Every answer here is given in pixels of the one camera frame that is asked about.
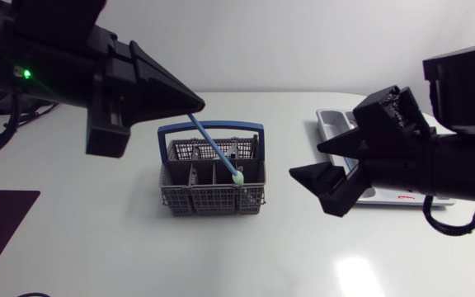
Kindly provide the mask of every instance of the brush head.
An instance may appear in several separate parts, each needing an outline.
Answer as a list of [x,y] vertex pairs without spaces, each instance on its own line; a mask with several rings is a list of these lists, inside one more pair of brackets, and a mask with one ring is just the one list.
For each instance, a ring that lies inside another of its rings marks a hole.
[[237,175],[232,175],[232,180],[236,185],[242,185],[245,183],[245,177],[241,172],[237,172]]

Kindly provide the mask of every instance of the table surface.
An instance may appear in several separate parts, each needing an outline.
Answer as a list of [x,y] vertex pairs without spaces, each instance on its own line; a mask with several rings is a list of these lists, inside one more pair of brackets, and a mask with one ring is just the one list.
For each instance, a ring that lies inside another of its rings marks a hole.
[[[418,207],[358,205],[339,219],[289,176],[325,160],[315,149],[315,110],[352,109],[364,97],[200,96],[199,120],[265,126],[260,214],[174,218],[162,205],[157,129],[186,116],[135,125],[124,157],[113,159],[84,153],[87,113],[61,106],[0,151],[0,190],[41,191],[0,256],[0,296],[475,295],[475,232],[439,234]],[[458,201],[435,217],[463,224],[474,209]]]

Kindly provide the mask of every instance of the white wall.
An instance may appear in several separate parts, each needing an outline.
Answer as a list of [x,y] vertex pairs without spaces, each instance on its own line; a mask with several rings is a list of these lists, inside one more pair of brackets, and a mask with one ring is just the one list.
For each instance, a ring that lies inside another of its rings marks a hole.
[[98,24],[194,91],[397,84],[428,111],[422,60],[475,45],[475,0],[109,0]]

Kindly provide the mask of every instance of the blue brush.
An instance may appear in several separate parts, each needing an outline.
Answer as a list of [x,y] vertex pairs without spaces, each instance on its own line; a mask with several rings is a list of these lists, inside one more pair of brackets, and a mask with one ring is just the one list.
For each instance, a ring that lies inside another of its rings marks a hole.
[[224,155],[223,152],[221,152],[221,149],[219,149],[218,145],[215,144],[214,140],[206,133],[205,128],[201,125],[201,123],[192,115],[189,114],[188,117],[190,118],[191,122],[194,123],[194,126],[197,128],[197,130],[203,135],[203,137],[208,141],[212,149],[218,154],[219,158],[223,161],[224,166],[228,168],[228,170],[232,173],[232,180],[236,185],[242,185],[245,183],[245,177],[243,176],[243,173],[239,172],[232,166],[230,161],[227,159],[227,157]]

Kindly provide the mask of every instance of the basket handle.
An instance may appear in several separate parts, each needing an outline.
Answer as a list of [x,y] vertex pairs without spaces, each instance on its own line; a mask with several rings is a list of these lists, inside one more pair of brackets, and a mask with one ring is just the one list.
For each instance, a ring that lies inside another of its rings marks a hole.
[[[260,160],[265,161],[265,140],[262,124],[235,120],[203,120],[200,123],[205,129],[230,129],[257,132],[259,134],[258,136],[260,145]],[[187,122],[173,125],[165,125],[158,128],[158,147],[161,150],[161,160],[163,164],[168,162],[168,154],[166,150],[166,134],[187,130],[196,130],[196,127],[191,122]]]

